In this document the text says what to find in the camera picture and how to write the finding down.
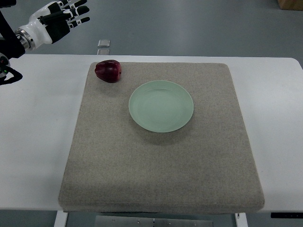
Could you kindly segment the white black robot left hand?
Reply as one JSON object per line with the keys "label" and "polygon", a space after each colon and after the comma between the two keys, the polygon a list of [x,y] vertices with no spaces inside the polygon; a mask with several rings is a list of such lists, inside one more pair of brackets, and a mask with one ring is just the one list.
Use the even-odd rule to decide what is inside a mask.
{"label": "white black robot left hand", "polygon": [[26,51],[35,50],[43,44],[54,44],[65,37],[73,28],[90,20],[82,15],[89,12],[86,0],[52,1],[40,8],[21,26],[15,34]]}

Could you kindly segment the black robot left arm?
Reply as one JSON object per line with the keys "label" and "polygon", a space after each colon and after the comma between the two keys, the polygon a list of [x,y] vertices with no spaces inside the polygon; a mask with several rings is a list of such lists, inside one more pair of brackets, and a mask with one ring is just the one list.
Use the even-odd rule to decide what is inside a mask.
{"label": "black robot left arm", "polygon": [[19,58],[25,53],[25,48],[11,29],[3,14],[0,13],[0,84],[12,84],[20,81],[23,75],[10,67],[11,58]]}

